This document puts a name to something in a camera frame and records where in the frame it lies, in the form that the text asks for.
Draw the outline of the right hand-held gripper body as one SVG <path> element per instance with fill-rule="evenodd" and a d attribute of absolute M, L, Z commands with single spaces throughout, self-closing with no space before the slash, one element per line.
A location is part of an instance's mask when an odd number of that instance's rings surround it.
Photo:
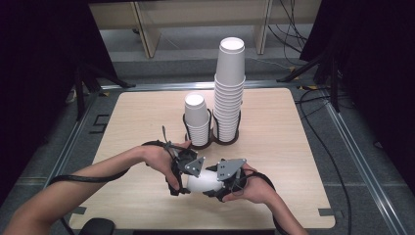
<path fill-rule="evenodd" d="M 244 189 L 247 183 L 243 170 L 245 163 L 245 159 L 233 159 L 223 160 L 216 165 L 216 179 L 222 183 L 222 187 L 216 192 L 217 196 L 225 196 Z"/>

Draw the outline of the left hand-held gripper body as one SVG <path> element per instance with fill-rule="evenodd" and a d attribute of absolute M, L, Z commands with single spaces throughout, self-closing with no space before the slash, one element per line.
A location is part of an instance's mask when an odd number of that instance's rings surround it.
<path fill-rule="evenodd" d="M 173 162 L 171 170 L 178 181 L 181 181 L 181 174 L 185 173 L 199 177 L 203 168 L 205 157 L 198 157 L 198 153 L 191 149 L 178 151 L 173 150 Z"/>

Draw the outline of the single white paper cup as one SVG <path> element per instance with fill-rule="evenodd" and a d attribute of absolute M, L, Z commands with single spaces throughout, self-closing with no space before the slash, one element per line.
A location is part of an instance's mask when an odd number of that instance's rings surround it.
<path fill-rule="evenodd" d="M 217 173 L 211 170 L 203 169 L 199 176 L 190 175 L 187 179 L 187 189 L 190 192 L 218 191 L 222 186 L 223 183 L 217 180 Z"/>

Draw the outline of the black wire cup holder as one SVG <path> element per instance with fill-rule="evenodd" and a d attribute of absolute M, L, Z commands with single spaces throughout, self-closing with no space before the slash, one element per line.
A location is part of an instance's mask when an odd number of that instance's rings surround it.
<path fill-rule="evenodd" d="M 209 114 L 208 121 L 208 134 L 207 139 L 203 141 L 202 144 L 197 143 L 192 137 L 191 126 L 186 122 L 185 117 L 182 117 L 182 122 L 186 129 L 185 139 L 191 141 L 191 147 L 196 150 L 206 149 L 210 146 L 211 143 L 216 143 L 221 146 L 229 146 L 234 144 L 239 138 L 239 127 L 241 122 L 241 115 L 238 116 L 238 121 L 236 125 L 236 131 L 233 135 L 233 138 L 229 141 L 223 141 L 223 135 L 219 133 L 219 123 L 218 119 L 214 116 L 214 112 L 207 110 Z"/>

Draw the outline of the tall stack of white cups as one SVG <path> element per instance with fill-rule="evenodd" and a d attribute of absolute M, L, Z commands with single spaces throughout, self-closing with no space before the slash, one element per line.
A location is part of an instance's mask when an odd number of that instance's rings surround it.
<path fill-rule="evenodd" d="M 245 80 L 244 41 L 237 37 L 222 39 L 214 76 L 213 108 L 213 135 L 220 142 L 236 138 Z"/>

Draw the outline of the person's right hand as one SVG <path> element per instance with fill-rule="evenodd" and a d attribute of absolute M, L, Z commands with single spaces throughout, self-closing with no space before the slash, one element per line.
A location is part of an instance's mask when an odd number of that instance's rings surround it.
<path fill-rule="evenodd" d="M 224 196 L 222 201 L 230 202 L 244 199 L 254 204 L 269 203 L 276 191 L 265 180 L 258 176 L 253 176 L 256 169 L 252 168 L 250 165 L 244 164 L 243 170 L 245 174 L 249 176 L 244 189 Z"/>

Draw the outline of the person's left hand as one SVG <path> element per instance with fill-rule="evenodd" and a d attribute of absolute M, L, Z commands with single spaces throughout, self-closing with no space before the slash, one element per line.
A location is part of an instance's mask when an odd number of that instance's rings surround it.
<path fill-rule="evenodd" d="M 142 161 L 152 169 L 162 173 L 174 190 L 179 190 L 179 181 L 171 170 L 172 151 L 156 145 L 143 145 L 143 148 L 144 156 Z"/>

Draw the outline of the short stack of white cups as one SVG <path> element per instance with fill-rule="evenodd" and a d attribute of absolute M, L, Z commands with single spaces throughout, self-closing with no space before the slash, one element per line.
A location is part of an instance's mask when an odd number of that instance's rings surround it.
<path fill-rule="evenodd" d="M 185 97 L 185 124 L 188 137 L 197 147 L 208 142 L 209 112 L 203 94 L 192 92 Z"/>

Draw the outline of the black stand legs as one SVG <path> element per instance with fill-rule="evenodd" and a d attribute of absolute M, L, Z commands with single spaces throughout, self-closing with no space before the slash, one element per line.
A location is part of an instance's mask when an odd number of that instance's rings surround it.
<path fill-rule="evenodd" d="M 86 112 L 83 86 L 86 86 L 89 92 L 95 93 L 101 90 L 101 85 L 98 82 L 97 78 L 102 77 L 106 80 L 111 81 L 112 83 L 119 85 L 122 88 L 132 88 L 134 84 L 127 83 L 122 81 L 117 77 L 116 74 L 108 73 L 104 70 L 100 70 L 97 67 L 81 63 L 79 64 L 74 72 L 74 88 L 76 94 L 76 104 L 77 104 L 77 120 L 80 120 Z"/>
<path fill-rule="evenodd" d="M 277 79 L 277 82 L 291 82 L 296 77 L 299 77 L 301 74 L 306 71 L 311 70 L 312 68 L 317 67 L 317 72 L 314 75 L 314 82 L 316 84 L 323 84 L 327 80 L 330 81 L 330 102 L 332 107 L 338 113 L 339 108 L 339 77 L 338 77 L 338 63 L 335 57 L 335 53 L 329 49 L 326 49 L 316 58 L 306 63 L 304 66 L 301 66 L 299 69 L 291 72 L 288 76 L 284 78 Z"/>

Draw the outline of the beige wooden furniture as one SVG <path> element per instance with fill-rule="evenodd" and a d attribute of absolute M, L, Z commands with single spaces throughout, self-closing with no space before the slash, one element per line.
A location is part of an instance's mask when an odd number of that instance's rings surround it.
<path fill-rule="evenodd" d="M 322 0 L 124 0 L 89 5 L 100 29 L 136 29 L 146 56 L 155 56 L 166 27 L 250 25 L 256 52 L 264 53 L 272 24 L 315 22 Z"/>

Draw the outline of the black curtain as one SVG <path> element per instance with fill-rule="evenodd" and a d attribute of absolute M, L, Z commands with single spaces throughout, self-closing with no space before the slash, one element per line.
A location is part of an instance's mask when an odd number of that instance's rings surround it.
<path fill-rule="evenodd" d="M 343 83 L 415 190 L 415 0 L 322 0 L 303 60 L 328 45 L 345 9 L 357 19 L 340 55 Z"/>
<path fill-rule="evenodd" d="M 90 85 L 116 76 L 93 2 L 0 0 L 0 203 L 56 120 L 75 73 Z"/>

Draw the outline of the metal floor rail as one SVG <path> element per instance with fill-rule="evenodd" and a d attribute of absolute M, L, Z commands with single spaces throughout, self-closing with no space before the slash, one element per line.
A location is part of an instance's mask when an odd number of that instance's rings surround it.
<path fill-rule="evenodd" d="M 277 82 L 276 80 L 248 80 L 244 83 L 245 88 L 280 88 L 298 86 L 293 82 Z M 179 91 L 179 90 L 210 90 L 214 88 L 214 82 L 182 82 L 182 83 L 158 83 L 158 84 L 136 84 L 134 87 L 123 88 L 119 85 L 104 85 L 103 91 Z"/>
<path fill-rule="evenodd" d="M 328 101 L 328 111 L 334 125 L 338 129 L 346 144 L 347 150 L 360 174 L 360 177 L 364 181 L 366 188 L 374 200 L 374 203 L 384 219 L 391 235 L 408 235 L 408 230 L 405 228 L 402 220 L 398 216 L 397 210 L 394 208 L 394 205 L 384 190 L 384 187 L 375 176 L 370 165 L 367 163 L 365 156 L 347 127 L 340 110 L 335 108 L 332 97 L 330 97 Z"/>
<path fill-rule="evenodd" d="M 78 115 L 76 102 L 64 105 L 52 129 L 29 161 L 17 183 L 24 189 L 23 202 L 44 189 L 52 178 L 65 170 L 98 95 L 89 94 L 85 99 L 86 108 L 81 116 Z"/>

